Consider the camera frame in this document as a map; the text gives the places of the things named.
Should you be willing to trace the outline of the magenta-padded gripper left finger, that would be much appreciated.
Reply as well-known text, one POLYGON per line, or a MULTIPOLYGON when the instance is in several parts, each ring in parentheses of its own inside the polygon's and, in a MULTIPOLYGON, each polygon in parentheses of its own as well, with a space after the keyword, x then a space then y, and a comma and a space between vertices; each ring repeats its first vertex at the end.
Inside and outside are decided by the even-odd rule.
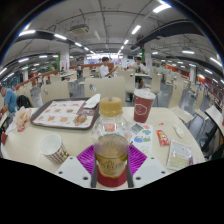
POLYGON ((69 156, 56 171, 56 175, 84 188, 92 187, 95 154, 92 146, 78 156, 69 156))

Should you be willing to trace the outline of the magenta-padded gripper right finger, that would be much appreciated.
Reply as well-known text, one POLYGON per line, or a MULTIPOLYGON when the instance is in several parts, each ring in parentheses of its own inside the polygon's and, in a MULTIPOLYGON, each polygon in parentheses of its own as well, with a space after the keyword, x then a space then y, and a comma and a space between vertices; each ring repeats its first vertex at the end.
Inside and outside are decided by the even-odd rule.
POLYGON ((140 188, 168 175, 166 168, 155 156, 146 156, 129 146, 127 183, 129 188, 140 188))

